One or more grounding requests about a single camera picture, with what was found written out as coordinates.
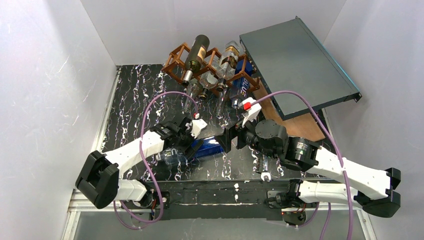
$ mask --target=black marble table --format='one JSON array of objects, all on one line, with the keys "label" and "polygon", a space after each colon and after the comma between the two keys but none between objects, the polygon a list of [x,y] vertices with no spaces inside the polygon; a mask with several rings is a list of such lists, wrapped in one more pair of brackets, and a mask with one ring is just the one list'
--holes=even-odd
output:
[{"label": "black marble table", "polygon": [[[161,72],[162,67],[161,64],[121,67],[102,144],[103,153],[140,137],[145,107],[155,96],[163,92],[184,91],[181,85]],[[171,120],[176,113],[182,113],[184,100],[185,97],[176,94],[162,97],[149,111],[146,128],[164,120]],[[223,132],[225,125],[234,124],[241,119],[241,113],[229,104],[224,109],[224,117],[216,117],[216,102],[217,98],[212,94],[207,100],[198,101],[201,117],[208,123],[207,129],[201,133],[201,138],[218,135]],[[240,181],[260,179],[260,174],[255,172],[258,156],[259,153],[248,146],[236,149],[234,144],[228,154],[218,153],[174,165],[154,161],[151,157],[147,160],[158,181]],[[315,177],[281,167],[277,159],[268,162],[268,169],[273,179]],[[142,162],[129,170],[127,177],[146,181],[151,179]]]}]

